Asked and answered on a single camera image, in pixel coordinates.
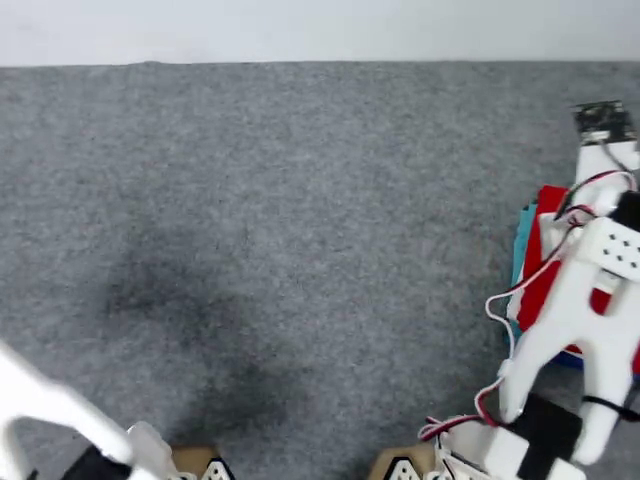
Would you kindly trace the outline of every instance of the gray carpet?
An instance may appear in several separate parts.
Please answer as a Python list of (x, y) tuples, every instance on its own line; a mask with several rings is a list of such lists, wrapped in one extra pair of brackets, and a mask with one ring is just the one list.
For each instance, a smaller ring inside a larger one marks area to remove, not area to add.
[[(361, 479), (472, 411), (517, 212), (568, 184), (570, 106), (638, 64), (0, 70), (0, 335), (239, 479)], [(577, 372), (537, 389), (578, 405)], [(76, 440), (23, 422), (51, 473)], [(637, 478), (619, 426), (590, 478)]]

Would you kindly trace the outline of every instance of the white wall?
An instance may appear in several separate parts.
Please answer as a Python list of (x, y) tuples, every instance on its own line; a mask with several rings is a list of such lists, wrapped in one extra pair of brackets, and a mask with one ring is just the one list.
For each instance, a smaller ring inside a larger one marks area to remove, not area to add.
[(0, 0), (0, 65), (640, 59), (639, 0)]

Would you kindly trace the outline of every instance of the white plastic part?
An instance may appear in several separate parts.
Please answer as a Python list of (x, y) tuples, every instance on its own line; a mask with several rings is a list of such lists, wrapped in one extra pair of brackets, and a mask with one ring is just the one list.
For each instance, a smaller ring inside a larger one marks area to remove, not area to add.
[(138, 422), (129, 428), (127, 433), (133, 446), (137, 470), (150, 475), (149, 479), (165, 480), (178, 476), (171, 458), (171, 447), (162, 440), (160, 434), (151, 425)]
[[(536, 324), (521, 337), (500, 387), (507, 423), (519, 415), (539, 370), (571, 344), (583, 352), (585, 394), (624, 403), (640, 340), (638, 248), (640, 234), (609, 218), (595, 219), (584, 228), (569, 249)], [(603, 269), (615, 273), (621, 282), (601, 316), (591, 308), (590, 297)], [(573, 459), (588, 465), (602, 455), (618, 415), (593, 403), (585, 403), (580, 414), (583, 431)]]
[[(620, 161), (629, 170), (634, 171), (640, 169), (640, 155), (638, 155), (638, 142), (615, 142), (607, 143), (609, 152)], [(618, 166), (609, 158), (602, 148), (602, 145), (589, 145), (580, 147), (578, 152), (578, 163), (576, 166), (575, 183), (592, 177), (600, 172), (607, 170), (617, 170)], [(611, 177), (603, 181), (603, 183), (613, 180), (612, 184), (617, 184), (620, 179)]]
[(595, 195), (594, 201), (590, 204), (593, 212), (598, 217), (606, 217), (616, 209), (620, 195), (623, 192), (624, 190), (620, 191), (620, 189), (614, 187), (601, 188)]
[(493, 428), (486, 442), (481, 464), (487, 472), (501, 480), (517, 479), (529, 442), (502, 427)]
[[(202, 476), (202, 480), (232, 480), (232, 478), (224, 462), (215, 459), (211, 460), (211, 463), (209, 463), (207, 470)], [(417, 475), (414, 477), (414, 480), (419, 480)]]
[(30, 417), (75, 429), (103, 455), (131, 464), (133, 450), (126, 432), (75, 391), (44, 377), (0, 341), (0, 478), (24, 480), (31, 473), (18, 444), (13, 422)]
[(483, 423), (465, 422), (441, 434), (442, 448), (435, 449), (438, 472), (434, 478), (447, 473), (443, 463), (447, 462), (455, 480), (493, 480), (478, 468), (483, 462), (491, 431), (492, 428)]
[(540, 225), (541, 258), (548, 258), (551, 255), (569, 229), (568, 223), (557, 222), (554, 217), (555, 213), (543, 213), (537, 217)]
[(582, 470), (561, 458), (556, 458), (547, 476), (547, 480), (586, 480), (586, 478)]

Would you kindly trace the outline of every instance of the red cloth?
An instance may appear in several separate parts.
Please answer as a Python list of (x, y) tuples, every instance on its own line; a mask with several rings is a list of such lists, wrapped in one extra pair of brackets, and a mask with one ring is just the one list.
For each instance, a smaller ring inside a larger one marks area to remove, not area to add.
[[(523, 278), (531, 275), (542, 263), (542, 245), (540, 239), (540, 222), (538, 216), (543, 213), (552, 213), (558, 210), (560, 203), (567, 192), (566, 188), (545, 185), (538, 194), (538, 207), (536, 208), (536, 216), (531, 226), (529, 241), (527, 243), (527, 252), (525, 255)], [(558, 274), (561, 261), (556, 261), (544, 271), (538, 279), (529, 285), (522, 296), (520, 302), (520, 311), (518, 313), (518, 324), (524, 332), (531, 327), (538, 318), (542, 305), (551, 289), (551, 284)], [(595, 290), (591, 297), (591, 306), (595, 312), (604, 312), (610, 295)], [(580, 353), (580, 349), (575, 345), (570, 345), (567, 350), (573, 353)], [(640, 349), (636, 353), (633, 362), (634, 373), (640, 373)]]

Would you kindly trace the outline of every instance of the white plastic bracket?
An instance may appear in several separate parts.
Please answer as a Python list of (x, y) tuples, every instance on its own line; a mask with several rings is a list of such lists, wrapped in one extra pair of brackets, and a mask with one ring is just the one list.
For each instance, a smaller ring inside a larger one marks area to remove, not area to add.
[[(603, 217), (590, 222), (568, 251), (537, 322), (518, 343), (501, 385), (502, 416), (516, 419), (538, 371), (567, 345), (577, 344), (585, 364), (585, 394), (622, 405), (631, 388), (631, 364), (640, 341), (640, 233)], [(590, 306), (601, 272), (620, 277), (604, 315)], [(586, 403), (573, 459), (600, 458), (618, 414)]]

